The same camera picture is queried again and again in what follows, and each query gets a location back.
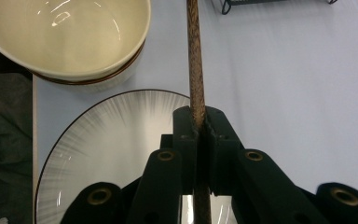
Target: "table surface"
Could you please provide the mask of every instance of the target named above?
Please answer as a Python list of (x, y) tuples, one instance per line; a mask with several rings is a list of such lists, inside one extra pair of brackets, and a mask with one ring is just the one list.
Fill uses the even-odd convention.
[[(189, 95), (186, 1), (152, 0), (136, 74), (82, 93), (34, 77), (34, 181), (65, 128), (101, 100), (140, 89)], [(358, 0), (233, 7), (199, 0), (206, 105), (245, 147), (267, 152), (301, 188), (358, 189)]]

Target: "plate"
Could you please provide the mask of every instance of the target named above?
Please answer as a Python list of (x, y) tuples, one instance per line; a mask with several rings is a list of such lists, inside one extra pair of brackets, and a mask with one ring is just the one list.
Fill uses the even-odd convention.
[[(82, 189), (110, 182), (123, 188), (142, 175), (163, 133), (172, 133), (172, 112), (189, 105), (170, 91), (130, 91), (80, 115), (62, 134), (43, 167), (36, 192), (35, 223), (60, 223)], [(229, 198), (212, 197), (213, 223), (235, 223)], [(184, 196), (183, 223), (192, 223), (191, 196)]]

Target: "gray fabric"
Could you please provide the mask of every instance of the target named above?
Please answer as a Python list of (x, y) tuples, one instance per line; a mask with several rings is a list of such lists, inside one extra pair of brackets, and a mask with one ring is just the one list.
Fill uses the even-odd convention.
[(0, 218), (32, 223), (32, 83), (0, 74)]

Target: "cream bowl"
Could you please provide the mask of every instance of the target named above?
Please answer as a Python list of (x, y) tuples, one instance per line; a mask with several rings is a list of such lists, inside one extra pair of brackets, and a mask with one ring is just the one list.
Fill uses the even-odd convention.
[(0, 51), (45, 77), (105, 77), (142, 46), (150, 14), (150, 0), (0, 1)]

